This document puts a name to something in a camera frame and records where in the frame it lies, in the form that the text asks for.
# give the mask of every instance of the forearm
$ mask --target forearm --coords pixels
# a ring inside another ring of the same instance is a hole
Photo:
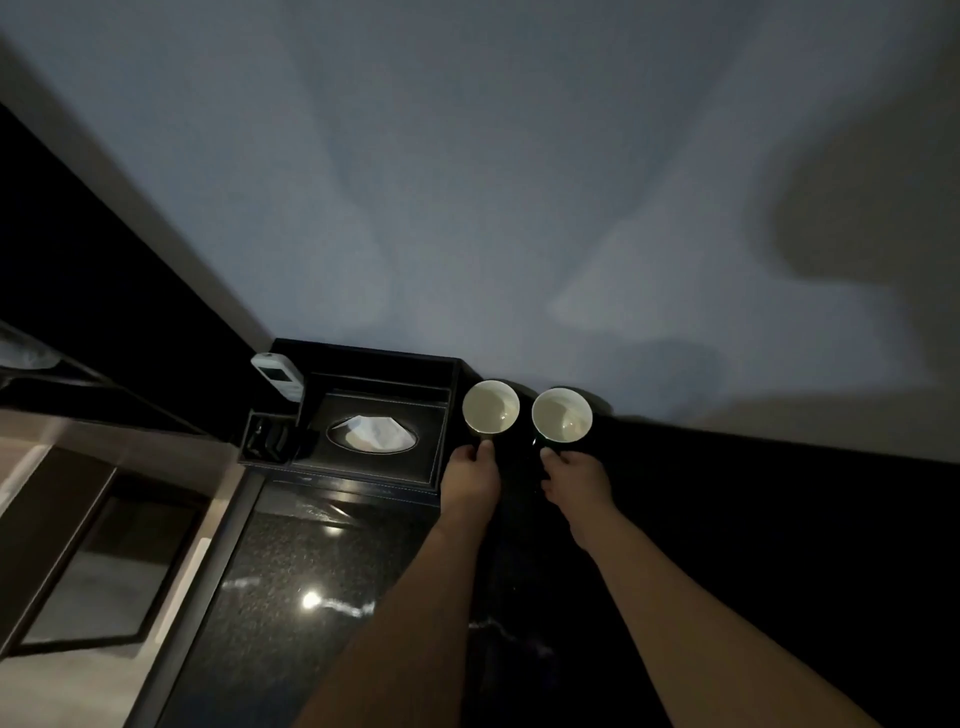
[[[459,722],[468,612],[483,528],[440,520],[304,708],[308,726]]]
[[[677,728],[876,726],[615,510],[585,540]]]

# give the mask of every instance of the hand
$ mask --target hand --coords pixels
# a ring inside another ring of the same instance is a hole
[[[586,549],[591,529],[602,528],[605,518],[617,512],[603,464],[583,452],[558,455],[550,448],[540,451],[540,460],[550,475],[540,483],[546,499],[560,508],[573,540]]]
[[[482,533],[500,500],[500,471],[493,457],[493,442],[476,449],[463,445],[450,454],[440,484],[440,518],[456,528],[477,528]]]

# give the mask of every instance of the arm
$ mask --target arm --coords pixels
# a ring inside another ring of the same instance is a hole
[[[843,693],[699,587],[613,505],[598,460],[541,453],[542,483],[596,563],[677,728],[875,726]]]
[[[440,518],[295,728],[459,724],[476,555],[500,497],[493,443],[472,455],[453,451]]]

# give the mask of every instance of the white wall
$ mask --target white wall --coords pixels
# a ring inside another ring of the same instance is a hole
[[[950,5],[0,0],[0,33],[272,335],[960,460]]]

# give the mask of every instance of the finger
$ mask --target finger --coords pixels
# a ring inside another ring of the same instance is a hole
[[[587,455],[585,452],[577,452],[576,450],[564,450],[560,453],[560,456],[571,465],[576,463],[586,463],[589,461],[596,460],[593,455]]]
[[[540,451],[540,460],[543,462],[543,469],[550,475],[564,466],[564,461],[561,460],[560,455],[550,448],[544,448]]]
[[[450,453],[450,462],[462,462],[473,459],[473,445],[461,445]]]
[[[484,440],[477,448],[478,463],[492,463],[496,460],[493,454],[493,440]]]

